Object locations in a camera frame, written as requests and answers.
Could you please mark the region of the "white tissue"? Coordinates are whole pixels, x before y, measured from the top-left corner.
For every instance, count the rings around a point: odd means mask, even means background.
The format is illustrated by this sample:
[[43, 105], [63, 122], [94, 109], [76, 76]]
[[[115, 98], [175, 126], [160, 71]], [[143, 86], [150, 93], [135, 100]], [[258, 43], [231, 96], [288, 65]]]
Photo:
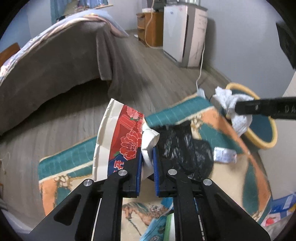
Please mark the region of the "white tissue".
[[237, 135], [239, 137], [243, 135], [252, 122], [252, 115], [237, 114], [235, 106], [239, 101], [251, 101], [254, 100], [254, 98], [246, 94], [232, 94], [230, 89], [222, 89], [221, 87], [216, 87], [213, 97], [226, 111], [226, 116], [230, 118], [232, 127]]

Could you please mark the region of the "teal orange patterned rug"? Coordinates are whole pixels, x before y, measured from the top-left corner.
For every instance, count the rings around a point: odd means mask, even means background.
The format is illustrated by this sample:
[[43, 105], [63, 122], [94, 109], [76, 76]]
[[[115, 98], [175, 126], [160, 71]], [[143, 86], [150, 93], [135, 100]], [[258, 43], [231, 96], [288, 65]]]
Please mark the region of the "teal orange patterned rug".
[[58, 203], [30, 240], [269, 240], [268, 181], [201, 97], [144, 116], [111, 100], [97, 137], [41, 161]]

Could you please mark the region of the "bed with grey cover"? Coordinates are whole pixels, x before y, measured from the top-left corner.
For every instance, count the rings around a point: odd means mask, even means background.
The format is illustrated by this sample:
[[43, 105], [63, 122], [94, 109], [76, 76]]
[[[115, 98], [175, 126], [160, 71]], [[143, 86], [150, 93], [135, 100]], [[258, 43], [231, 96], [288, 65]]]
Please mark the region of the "bed with grey cover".
[[127, 85], [138, 77], [123, 45], [127, 37], [106, 11], [89, 9], [29, 40], [1, 66], [1, 133], [90, 80], [110, 81], [108, 96], [123, 99]]

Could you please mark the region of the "small white wrapper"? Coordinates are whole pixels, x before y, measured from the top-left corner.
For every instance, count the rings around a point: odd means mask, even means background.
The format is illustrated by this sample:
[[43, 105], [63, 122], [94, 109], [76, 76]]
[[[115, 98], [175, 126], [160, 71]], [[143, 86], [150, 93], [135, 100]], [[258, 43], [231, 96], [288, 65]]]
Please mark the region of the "small white wrapper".
[[230, 164], [237, 162], [237, 153], [235, 150], [215, 147], [213, 151], [213, 158], [215, 162]]

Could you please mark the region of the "yellow teal trash bin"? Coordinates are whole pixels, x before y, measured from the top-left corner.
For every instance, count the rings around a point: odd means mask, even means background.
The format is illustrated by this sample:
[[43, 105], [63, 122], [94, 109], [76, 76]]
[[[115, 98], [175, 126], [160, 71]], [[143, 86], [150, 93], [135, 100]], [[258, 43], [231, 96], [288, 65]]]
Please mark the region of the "yellow teal trash bin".
[[[226, 89], [230, 89], [233, 94], [247, 94], [254, 99], [260, 99], [254, 91], [239, 83], [231, 82], [227, 84]], [[278, 141], [278, 130], [275, 120], [263, 115], [254, 115], [252, 123], [241, 138], [250, 152], [273, 148]]]

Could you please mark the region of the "blue packaging on floor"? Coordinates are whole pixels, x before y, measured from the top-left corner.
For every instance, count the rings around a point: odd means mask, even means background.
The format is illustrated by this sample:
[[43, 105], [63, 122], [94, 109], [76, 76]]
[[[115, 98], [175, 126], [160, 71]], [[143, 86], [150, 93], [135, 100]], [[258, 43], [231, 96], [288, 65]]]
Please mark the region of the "blue packaging on floor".
[[283, 218], [290, 216], [295, 211], [295, 193], [275, 199], [271, 202], [271, 209], [261, 223], [261, 226], [270, 226]]

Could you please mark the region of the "white air purifier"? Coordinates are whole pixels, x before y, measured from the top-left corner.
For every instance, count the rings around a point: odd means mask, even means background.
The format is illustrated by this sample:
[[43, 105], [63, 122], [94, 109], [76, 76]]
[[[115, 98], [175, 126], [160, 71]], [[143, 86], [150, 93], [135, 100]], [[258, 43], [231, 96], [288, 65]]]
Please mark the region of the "white air purifier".
[[208, 22], [208, 9], [196, 4], [164, 7], [163, 52], [178, 67], [200, 66]]

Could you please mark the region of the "red floral paper cup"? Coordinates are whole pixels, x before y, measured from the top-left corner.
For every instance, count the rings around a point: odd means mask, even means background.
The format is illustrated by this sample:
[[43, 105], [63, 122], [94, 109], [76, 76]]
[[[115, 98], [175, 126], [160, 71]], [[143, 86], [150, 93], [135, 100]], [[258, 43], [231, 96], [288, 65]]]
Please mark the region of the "red floral paper cup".
[[122, 170], [125, 162], [136, 157], [137, 151], [143, 157], [140, 165], [141, 178], [153, 174], [152, 149], [160, 134], [148, 127], [145, 116], [134, 108], [111, 99], [99, 126], [94, 157], [92, 178], [106, 179], [112, 173]]

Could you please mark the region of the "black plastic bag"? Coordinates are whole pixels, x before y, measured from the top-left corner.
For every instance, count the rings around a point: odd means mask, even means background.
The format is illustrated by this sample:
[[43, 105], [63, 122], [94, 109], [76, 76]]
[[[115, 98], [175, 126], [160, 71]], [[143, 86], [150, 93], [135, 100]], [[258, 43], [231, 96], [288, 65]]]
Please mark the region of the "black plastic bag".
[[193, 138], [189, 121], [156, 126], [155, 130], [159, 133], [160, 161], [168, 161], [174, 169], [195, 181], [201, 182], [210, 175], [214, 165], [212, 148], [208, 141]]

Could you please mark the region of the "wooden nightstand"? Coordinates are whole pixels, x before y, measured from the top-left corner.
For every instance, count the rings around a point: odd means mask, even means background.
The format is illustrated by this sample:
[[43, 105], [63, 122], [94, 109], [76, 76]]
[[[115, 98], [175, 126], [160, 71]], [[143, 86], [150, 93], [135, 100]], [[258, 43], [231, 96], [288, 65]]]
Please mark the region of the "wooden nightstand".
[[138, 40], [146, 47], [163, 46], [164, 13], [138, 13], [137, 35]]

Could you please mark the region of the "blue window curtain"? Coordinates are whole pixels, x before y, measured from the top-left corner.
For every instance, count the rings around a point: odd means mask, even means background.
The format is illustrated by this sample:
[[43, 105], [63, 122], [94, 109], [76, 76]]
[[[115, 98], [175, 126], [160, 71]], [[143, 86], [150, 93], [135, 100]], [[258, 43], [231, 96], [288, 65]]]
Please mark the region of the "blue window curtain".
[[51, 21], [54, 24], [62, 16], [72, 15], [79, 11], [87, 9], [98, 8], [108, 5], [107, 0], [81, 0], [81, 1], [68, 1], [68, 0], [51, 0]]

